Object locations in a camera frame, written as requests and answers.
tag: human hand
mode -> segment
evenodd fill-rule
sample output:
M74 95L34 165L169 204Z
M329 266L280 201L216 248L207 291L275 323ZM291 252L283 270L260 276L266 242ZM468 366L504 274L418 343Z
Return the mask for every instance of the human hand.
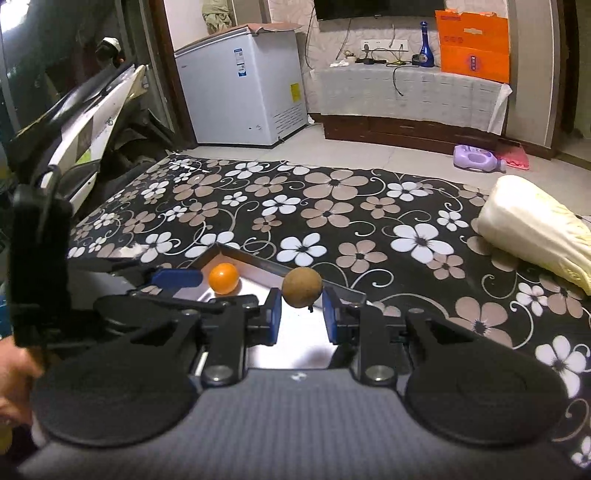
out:
M29 394L42 364L39 349L19 348L12 336L0 340L0 426L33 423Z

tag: electrical outlet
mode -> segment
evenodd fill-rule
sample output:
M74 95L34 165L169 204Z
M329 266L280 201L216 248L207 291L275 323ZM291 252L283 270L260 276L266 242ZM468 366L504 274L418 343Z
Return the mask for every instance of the electrical outlet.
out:
M408 40L392 40L391 38L381 38L379 40L372 38L361 41L361 53L365 50L365 46L370 50L377 50L384 48L386 50L408 51Z

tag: orange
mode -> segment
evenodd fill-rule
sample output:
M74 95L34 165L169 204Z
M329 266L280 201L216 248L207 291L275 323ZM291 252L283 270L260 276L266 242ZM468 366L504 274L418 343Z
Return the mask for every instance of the orange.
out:
M231 263L220 263L213 267L207 280L215 293L227 295L238 286L240 275Z

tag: doorway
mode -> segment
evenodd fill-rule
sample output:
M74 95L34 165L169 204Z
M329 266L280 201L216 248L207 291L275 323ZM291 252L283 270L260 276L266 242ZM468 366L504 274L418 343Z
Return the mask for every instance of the doorway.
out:
M591 169L591 3L564 0L569 56L558 157Z

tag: wooden wall trim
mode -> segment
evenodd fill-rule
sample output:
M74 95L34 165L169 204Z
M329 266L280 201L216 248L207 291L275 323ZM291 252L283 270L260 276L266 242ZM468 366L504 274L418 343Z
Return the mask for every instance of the wooden wall trim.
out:
M170 36L168 20L164 0L148 0L154 22L154 34L158 44L158 51L164 69L164 78L171 94L170 102L177 122L180 127L180 135L183 137L184 148L196 148L197 138L193 131L193 124L185 101L181 79L178 75L177 63L174 59L173 40Z

